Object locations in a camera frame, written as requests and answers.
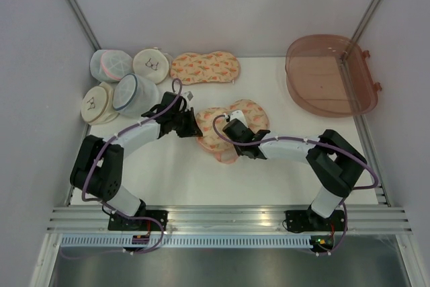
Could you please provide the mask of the floral mesh laundry bag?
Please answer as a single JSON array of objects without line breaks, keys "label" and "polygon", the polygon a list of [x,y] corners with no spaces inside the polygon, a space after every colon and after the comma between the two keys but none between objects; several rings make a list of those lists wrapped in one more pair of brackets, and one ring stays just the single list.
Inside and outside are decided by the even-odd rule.
[{"label": "floral mesh laundry bag", "polygon": [[202,135],[199,145],[221,163],[234,163],[237,151],[231,141],[240,142],[236,129],[248,128],[257,133],[269,128],[265,110],[250,99],[240,99],[229,106],[206,108],[196,114],[196,122]]}]

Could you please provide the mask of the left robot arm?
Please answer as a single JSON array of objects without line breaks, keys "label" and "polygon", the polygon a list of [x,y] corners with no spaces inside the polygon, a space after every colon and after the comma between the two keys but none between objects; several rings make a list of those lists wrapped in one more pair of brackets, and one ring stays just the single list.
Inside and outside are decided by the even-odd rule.
[{"label": "left robot arm", "polygon": [[70,183],[109,208],[110,231],[165,230],[167,213],[147,211],[143,200],[122,185],[124,159],[144,145],[175,132],[179,138],[201,137],[192,94],[166,92],[161,102],[145,112],[138,122],[110,138],[86,136],[79,149]]}]

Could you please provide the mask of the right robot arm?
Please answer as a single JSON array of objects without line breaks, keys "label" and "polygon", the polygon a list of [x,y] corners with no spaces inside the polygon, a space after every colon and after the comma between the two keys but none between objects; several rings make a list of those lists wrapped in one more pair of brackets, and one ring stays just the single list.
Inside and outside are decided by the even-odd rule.
[{"label": "right robot arm", "polygon": [[311,168],[321,184],[306,210],[285,211],[284,226],[291,233],[341,232],[347,215],[339,207],[364,172],[366,159],[338,132],[326,130],[314,138],[276,136],[269,130],[253,132],[231,118],[222,129],[240,156],[250,159],[287,159]]}]

